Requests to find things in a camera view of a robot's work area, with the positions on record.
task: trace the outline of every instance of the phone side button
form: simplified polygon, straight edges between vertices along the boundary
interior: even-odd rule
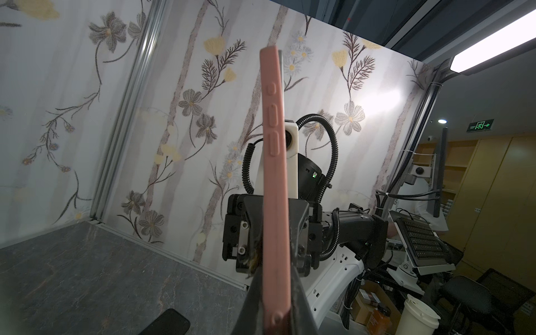
[[[272,131],[270,133],[270,155],[277,156],[279,154],[279,133]]]

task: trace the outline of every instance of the ceiling light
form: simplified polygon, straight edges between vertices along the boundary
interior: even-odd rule
[[[450,69],[463,72],[534,38],[536,10],[456,55]]]

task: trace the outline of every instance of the exit sign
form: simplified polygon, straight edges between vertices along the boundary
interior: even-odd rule
[[[490,130],[492,128],[492,124],[493,119],[473,122],[469,124],[469,127],[467,127],[467,132]]]

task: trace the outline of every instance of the orange bottle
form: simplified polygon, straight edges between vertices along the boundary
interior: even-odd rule
[[[367,323],[367,331],[370,335],[384,335],[387,328],[391,326],[391,310],[383,303],[379,303],[378,306],[372,312],[369,322]]]

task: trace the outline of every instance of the keyboard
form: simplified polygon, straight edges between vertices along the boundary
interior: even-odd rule
[[[445,256],[434,232],[428,224],[413,220],[397,219],[405,227],[407,239],[419,259],[443,258]]]

